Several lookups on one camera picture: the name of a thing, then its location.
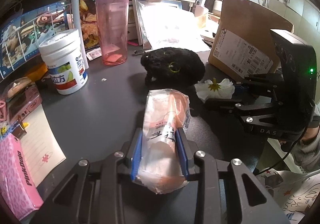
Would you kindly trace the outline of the plastic bagged pink soft item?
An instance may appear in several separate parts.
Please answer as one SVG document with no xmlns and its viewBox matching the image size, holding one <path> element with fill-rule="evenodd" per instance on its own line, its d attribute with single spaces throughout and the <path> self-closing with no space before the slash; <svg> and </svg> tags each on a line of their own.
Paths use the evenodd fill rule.
<svg viewBox="0 0 320 224">
<path fill-rule="evenodd" d="M 156 194 L 188 184 L 176 151 L 175 132 L 190 122 L 189 97 L 175 89 L 149 91 L 143 121 L 142 158 L 138 178 Z"/>
</svg>

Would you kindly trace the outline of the white fabric flower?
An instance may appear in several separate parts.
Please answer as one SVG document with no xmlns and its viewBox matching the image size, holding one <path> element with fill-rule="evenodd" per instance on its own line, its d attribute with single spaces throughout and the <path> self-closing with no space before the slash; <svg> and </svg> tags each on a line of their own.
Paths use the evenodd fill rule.
<svg viewBox="0 0 320 224">
<path fill-rule="evenodd" d="M 194 85 L 198 98 L 205 103 L 208 99 L 231 99 L 234 90 L 227 84 L 226 78 L 221 82 L 206 80 L 204 83 Z"/>
</svg>

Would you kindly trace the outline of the black plush cat toy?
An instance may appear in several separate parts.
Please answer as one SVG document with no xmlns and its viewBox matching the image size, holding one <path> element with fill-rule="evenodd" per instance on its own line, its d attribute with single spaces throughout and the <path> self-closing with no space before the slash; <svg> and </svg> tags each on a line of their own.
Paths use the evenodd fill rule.
<svg viewBox="0 0 320 224">
<path fill-rule="evenodd" d="M 200 57 L 185 48 L 164 47 L 142 55 L 140 64 L 146 70 L 145 84 L 189 87 L 204 77 Z"/>
</svg>

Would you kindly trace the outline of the brown cardboard box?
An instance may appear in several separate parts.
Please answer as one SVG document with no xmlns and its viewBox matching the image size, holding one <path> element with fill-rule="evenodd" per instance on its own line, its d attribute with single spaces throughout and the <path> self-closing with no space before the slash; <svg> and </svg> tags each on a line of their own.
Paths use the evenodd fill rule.
<svg viewBox="0 0 320 224">
<path fill-rule="evenodd" d="M 293 24 L 251 0 L 222 0 L 209 63 L 235 81 L 251 74 L 274 73 L 280 59 L 276 55 L 272 29 L 293 32 Z"/>
</svg>

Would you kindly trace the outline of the white notepad paper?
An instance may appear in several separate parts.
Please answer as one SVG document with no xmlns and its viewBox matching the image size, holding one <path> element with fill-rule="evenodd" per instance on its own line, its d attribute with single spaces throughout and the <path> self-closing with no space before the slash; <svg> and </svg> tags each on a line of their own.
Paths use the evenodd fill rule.
<svg viewBox="0 0 320 224">
<path fill-rule="evenodd" d="M 27 133 L 20 139 L 22 154 L 31 180 L 38 187 L 55 167 L 66 160 L 66 156 L 50 128 L 42 105 L 23 121 L 28 126 Z"/>
</svg>

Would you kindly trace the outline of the clear plastic zip bag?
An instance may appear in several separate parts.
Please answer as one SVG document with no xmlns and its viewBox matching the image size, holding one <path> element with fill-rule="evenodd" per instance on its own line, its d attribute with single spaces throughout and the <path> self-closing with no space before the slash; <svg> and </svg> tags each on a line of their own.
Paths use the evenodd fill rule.
<svg viewBox="0 0 320 224">
<path fill-rule="evenodd" d="M 135 3 L 145 50 L 164 47 L 185 48 L 195 53 L 209 50 L 193 13 L 168 2 L 135 0 Z"/>
</svg>

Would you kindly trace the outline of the pink leopard box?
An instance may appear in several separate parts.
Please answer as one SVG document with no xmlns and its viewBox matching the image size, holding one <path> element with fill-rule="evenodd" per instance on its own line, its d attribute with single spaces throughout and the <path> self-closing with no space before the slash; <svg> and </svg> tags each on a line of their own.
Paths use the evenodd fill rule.
<svg viewBox="0 0 320 224">
<path fill-rule="evenodd" d="M 24 161 L 20 140 L 13 134 L 1 141 L 1 195 L 19 220 L 43 204 Z"/>
</svg>

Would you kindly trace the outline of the white supplement jar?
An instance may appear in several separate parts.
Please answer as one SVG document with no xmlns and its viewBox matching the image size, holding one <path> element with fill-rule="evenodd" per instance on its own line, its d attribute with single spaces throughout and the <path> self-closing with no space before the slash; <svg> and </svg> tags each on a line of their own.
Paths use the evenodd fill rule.
<svg viewBox="0 0 320 224">
<path fill-rule="evenodd" d="M 86 84 L 88 75 L 77 29 L 65 30 L 46 39 L 39 45 L 39 52 L 58 93 L 69 95 Z"/>
</svg>

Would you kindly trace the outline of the pink tumbler purple lid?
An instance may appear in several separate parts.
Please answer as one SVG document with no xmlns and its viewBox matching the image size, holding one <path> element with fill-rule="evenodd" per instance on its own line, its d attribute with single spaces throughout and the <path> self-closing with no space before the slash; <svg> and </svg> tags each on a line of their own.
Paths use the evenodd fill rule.
<svg viewBox="0 0 320 224">
<path fill-rule="evenodd" d="M 102 61 L 107 66 L 127 60 L 129 0 L 95 0 Z"/>
</svg>

